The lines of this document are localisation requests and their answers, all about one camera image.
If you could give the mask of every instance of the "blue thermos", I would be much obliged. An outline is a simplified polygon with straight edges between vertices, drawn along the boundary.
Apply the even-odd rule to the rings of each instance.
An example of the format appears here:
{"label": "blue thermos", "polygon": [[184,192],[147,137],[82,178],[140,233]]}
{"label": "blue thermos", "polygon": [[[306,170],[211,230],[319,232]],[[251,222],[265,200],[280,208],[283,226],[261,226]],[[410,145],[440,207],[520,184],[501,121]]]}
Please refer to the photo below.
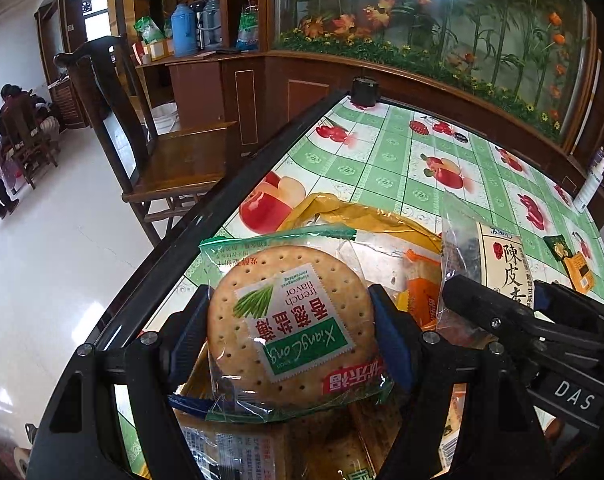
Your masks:
{"label": "blue thermos", "polygon": [[173,48],[175,56],[190,56],[197,53],[197,24],[195,12],[186,4],[178,4],[171,16]]}

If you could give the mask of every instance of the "wooden cabinet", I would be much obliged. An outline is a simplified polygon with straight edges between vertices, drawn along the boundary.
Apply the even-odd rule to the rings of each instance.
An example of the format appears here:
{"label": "wooden cabinet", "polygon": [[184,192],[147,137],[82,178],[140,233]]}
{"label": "wooden cabinet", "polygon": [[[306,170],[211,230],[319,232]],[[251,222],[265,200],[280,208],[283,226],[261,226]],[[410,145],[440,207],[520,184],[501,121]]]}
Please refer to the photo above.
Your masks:
{"label": "wooden cabinet", "polygon": [[68,77],[50,85],[48,92],[51,94],[51,101],[60,107],[64,126],[67,128],[84,128],[88,126],[88,122],[84,117],[82,104]]}

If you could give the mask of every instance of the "cabinet door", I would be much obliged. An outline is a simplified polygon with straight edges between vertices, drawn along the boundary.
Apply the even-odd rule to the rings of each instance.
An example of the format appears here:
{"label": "cabinet door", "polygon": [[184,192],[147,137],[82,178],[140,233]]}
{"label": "cabinet door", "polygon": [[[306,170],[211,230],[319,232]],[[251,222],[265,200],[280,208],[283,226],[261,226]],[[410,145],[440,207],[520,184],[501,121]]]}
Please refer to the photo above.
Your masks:
{"label": "cabinet door", "polygon": [[171,82],[183,129],[224,121],[222,80],[218,62],[171,66]]}

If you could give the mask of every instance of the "gray thermos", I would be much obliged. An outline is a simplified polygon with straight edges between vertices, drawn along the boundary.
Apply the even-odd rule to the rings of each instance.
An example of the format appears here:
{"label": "gray thermos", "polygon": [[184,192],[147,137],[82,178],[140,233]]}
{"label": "gray thermos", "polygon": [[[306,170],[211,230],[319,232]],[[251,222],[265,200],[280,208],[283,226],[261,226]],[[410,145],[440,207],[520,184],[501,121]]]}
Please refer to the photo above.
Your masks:
{"label": "gray thermos", "polygon": [[199,30],[203,32],[204,50],[215,50],[222,46],[220,0],[207,1],[199,17]]}

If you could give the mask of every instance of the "glass display case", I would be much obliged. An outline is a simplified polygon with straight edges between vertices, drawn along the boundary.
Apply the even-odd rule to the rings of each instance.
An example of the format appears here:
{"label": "glass display case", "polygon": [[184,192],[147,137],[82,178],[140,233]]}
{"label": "glass display case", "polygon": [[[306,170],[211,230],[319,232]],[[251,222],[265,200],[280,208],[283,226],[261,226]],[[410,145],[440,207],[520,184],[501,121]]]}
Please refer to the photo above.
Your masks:
{"label": "glass display case", "polygon": [[584,70],[582,0],[274,0],[274,46],[392,66],[562,142]]}

